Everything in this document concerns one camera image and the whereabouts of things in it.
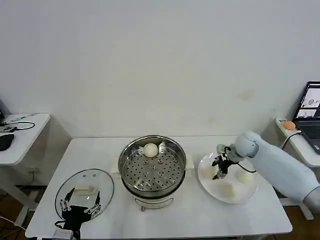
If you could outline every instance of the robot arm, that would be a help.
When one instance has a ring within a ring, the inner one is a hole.
[[[222,146],[218,145],[217,149],[220,152]],[[320,212],[320,184],[314,172],[297,159],[254,132],[239,135],[229,149],[229,161],[238,163],[247,158],[255,170],[283,195]]]

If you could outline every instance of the glass lid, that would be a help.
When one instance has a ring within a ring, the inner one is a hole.
[[[60,218],[70,206],[86,207],[91,219],[100,215],[114,194],[111,176],[100,169],[82,170],[62,184],[55,196],[55,210]]]

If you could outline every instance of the orange object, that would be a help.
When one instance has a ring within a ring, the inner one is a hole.
[[[285,129],[288,129],[288,130],[295,130],[296,129],[296,125],[292,122],[292,121],[289,121],[289,120],[286,120],[282,123],[282,126],[285,128]]]

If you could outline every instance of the computer mouse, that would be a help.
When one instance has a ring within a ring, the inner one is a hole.
[[[8,133],[0,136],[0,151],[7,150],[15,138],[13,133]]]

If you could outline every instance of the white wall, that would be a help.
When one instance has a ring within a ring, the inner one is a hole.
[[[2,0],[0,99],[72,137],[234,135],[319,80],[320,1]]]

